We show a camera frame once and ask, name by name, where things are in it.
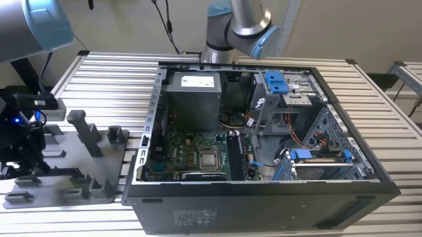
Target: cable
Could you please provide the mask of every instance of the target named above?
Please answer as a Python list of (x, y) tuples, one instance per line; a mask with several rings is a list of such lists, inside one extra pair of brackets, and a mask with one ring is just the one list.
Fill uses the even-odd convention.
[(84, 43), (80, 41), (80, 39), (77, 38), (77, 36), (76, 36), (76, 35), (73, 35), (73, 36), (74, 36), (74, 38), (77, 39), (77, 41), (80, 42), (80, 44), (81, 44), (81, 46), (84, 47), (84, 49), (88, 51), (88, 48), (85, 47)]
[(46, 115), (40, 110), (37, 110), (36, 113), (40, 113), (42, 115), (42, 117), (44, 117), (44, 121), (42, 121), (42, 124), (41, 124), (41, 126), (44, 126), (46, 124)]
[(411, 115), (413, 115), (415, 110), (416, 110), (416, 106), (413, 106), (413, 108), (411, 109), (409, 114), (408, 114), (408, 117), (411, 117)]
[(396, 91), (396, 94), (395, 94), (395, 96), (393, 96), (392, 102), (395, 102), (395, 99), (396, 99), (397, 94), (400, 93), (403, 87), (404, 87), (404, 83), (401, 84), (400, 88), (399, 88), (397, 91)]
[(38, 87), (40, 87), (40, 91), (41, 91), (42, 94), (48, 93), (46, 90), (45, 90), (45, 87), (42, 85), (42, 77), (44, 77), (44, 73), (45, 73), (45, 69), (46, 69), (48, 63), (50, 62), (50, 59), (52, 59), (52, 55), (53, 55), (53, 52), (49, 52), (48, 56), (46, 56), (45, 64), (44, 64), (42, 69), (41, 69), (40, 78), (38, 78)]
[(218, 121), (218, 120), (217, 120), (217, 123), (218, 123), (221, 126), (229, 128), (229, 129), (244, 128), (244, 127), (229, 126), (229, 125), (224, 124), (224, 123), (222, 123), (221, 121)]
[(289, 114), (287, 114), (285, 117), (287, 117), (287, 123), (288, 123), (288, 126), (289, 126), (289, 136), (291, 136), (291, 139), (295, 141), (295, 143), (296, 143), (299, 146), (301, 146), (301, 147), (305, 148), (305, 149), (309, 149), (309, 147), (305, 146), (305, 145), (300, 142), (300, 139), (299, 139), (297, 136), (296, 136), (295, 130), (293, 130), (292, 125), (291, 125)]
[(173, 46), (173, 49), (174, 49), (176, 53), (180, 54), (180, 51), (178, 51), (178, 49), (177, 49), (177, 47), (176, 47), (176, 45), (173, 43), (170, 33), (166, 30), (166, 26), (165, 26), (165, 23), (164, 23), (162, 15), (161, 15), (160, 10), (158, 10), (157, 3), (156, 3), (156, 1), (152, 1), (152, 3), (153, 3), (153, 5), (156, 6), (156, 9), (157, 9), (158, 18), (160, 18), (160, 21), (161, 21), (162, 26), (164, 26), (164, 30), (165, 30), (165, 33), (166, 33), (168, 40), (169, 40), (170, 44)]
[(253, 165), (257, 165), (257, 166), (276, 167), (276, 165), (264, 164), (264, 163), (260, 163), (260, 162), (253, 161), (253, 160), (249, 160), (249, 163)]

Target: gray tool holder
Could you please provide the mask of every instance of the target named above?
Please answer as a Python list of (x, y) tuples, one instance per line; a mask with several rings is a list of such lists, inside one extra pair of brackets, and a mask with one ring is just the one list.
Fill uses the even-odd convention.
[(52, 168), (78, 168), (84, 176), (17, 178), (11, 192), (5, 195), (5, 209), (113, 201), (129, 132), (120, 126), (97, 131), (84, 118), (84, 111), (70, 111), (66, 117), (77, 132), (61, 132), (57, 125), (44, 127), (46, 148), (42, 150)]

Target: green motherboard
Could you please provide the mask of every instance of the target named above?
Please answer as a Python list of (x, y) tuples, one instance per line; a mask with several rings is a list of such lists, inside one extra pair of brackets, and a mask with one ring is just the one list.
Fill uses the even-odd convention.
[[(243, 141), (243, 152), (252, 155), (249, 137)], [(229, 161), (224, 134), (169, 133), (168, 157), (164, 162), (154, 162), (149, 181), (177, 181), (182, 173), (221, 172), (229, 181)], [(251, 180), (257, 179), (257, 169), (253, 169)]]

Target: white wall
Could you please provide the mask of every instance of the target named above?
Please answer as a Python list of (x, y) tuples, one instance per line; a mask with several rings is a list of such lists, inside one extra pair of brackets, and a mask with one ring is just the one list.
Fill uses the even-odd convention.
[(7, 85), (22, 85), (24, 82), (18, 79), (18, 75), (10, 64), (0, 64), (0, 89)]
[[(168, 0), (173, 41), (180, 51), (201, 51), (205, 45), (206, 6), (214, 0)], [(158, 14), (150, 0), (94, 0), (94, 9), (88, 9), (86, 0), (58, 0), (76, 36), (90, 51), (128, 53), (174, 53), (168, 41)], [(264, 0), (272, 10), (272, 22), (281, 24), (288, 0)], [(165, 18), (164, 0), (157, 0)], [(82, 49), (73, 44), (52, 55), (45, 73), (45, 83), (53, 84)], [(29, 58), (38, 71), (45, 55)]]
[(303, 0), (285, 57), (355, 59), (365, 72), (422, 62), (420, 0)]

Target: robotic arm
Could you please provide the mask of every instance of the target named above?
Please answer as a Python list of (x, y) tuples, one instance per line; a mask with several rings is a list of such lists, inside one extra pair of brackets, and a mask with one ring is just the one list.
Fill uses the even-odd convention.
[(237, 49), (253, 59), (273, 56), (280, 28), (260, 0), (220, 0), (208, 7), (202, 63), (236, 63)]

